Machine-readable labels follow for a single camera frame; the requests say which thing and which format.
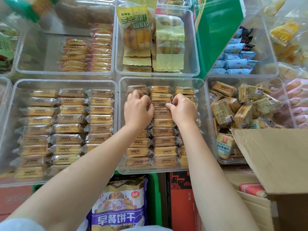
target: forearm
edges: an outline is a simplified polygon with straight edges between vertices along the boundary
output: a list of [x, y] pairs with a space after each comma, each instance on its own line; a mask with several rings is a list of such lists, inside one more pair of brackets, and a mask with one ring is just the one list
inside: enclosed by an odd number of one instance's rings
[[137, 132], [124, 126], [49, 180], [10, 218], [29, 218], [48, 230], [77, 230], [106, 187], [124, 152], [139, 135]]
[[191, 184], [206, 230], [259, 230], [193, 123], [179, 126], [187, 153]]

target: person's right arm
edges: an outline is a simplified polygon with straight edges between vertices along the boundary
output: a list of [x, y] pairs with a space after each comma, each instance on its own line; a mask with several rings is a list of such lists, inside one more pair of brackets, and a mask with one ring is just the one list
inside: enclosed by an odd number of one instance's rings
[[181, 132], [189, 165], [195, 202], [206, 231], [257, 231], [250, 211], [228, 181], [196, 125], [193, 103], [178, 94], [168, 103], [172, 118]]

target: person's left hand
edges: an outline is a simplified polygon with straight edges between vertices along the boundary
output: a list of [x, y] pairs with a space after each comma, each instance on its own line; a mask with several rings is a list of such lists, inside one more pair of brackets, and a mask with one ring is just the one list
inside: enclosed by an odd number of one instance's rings
[[152, 121], [154, 106], [150, 98], [139, 90], [129, 94], [124, 105], [125, 125], [142, 132]]

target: person's left arm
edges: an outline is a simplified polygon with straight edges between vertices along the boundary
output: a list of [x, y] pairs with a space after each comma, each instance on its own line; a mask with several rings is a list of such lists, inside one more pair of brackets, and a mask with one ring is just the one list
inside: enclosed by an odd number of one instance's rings
[[150, 124], [153, 114], [154, 107], [148, 96], [137, 90], [129, 94], [124, 106], [125, 126], [50, 179], [8, 219], [27, 218], [46, 230], [77, 230], [109, 182], [123, 153]]

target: red oval brand logo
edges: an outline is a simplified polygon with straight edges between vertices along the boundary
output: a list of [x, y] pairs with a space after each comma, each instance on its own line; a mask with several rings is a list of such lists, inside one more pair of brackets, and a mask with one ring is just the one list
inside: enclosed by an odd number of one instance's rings
[[132, 196], [133, 199], [138, 198], [139, 195], [140, 195], [140, 193], [139, 193], [138, 191], [133, 191], [132, 194], [131, 194], [131, 196]]

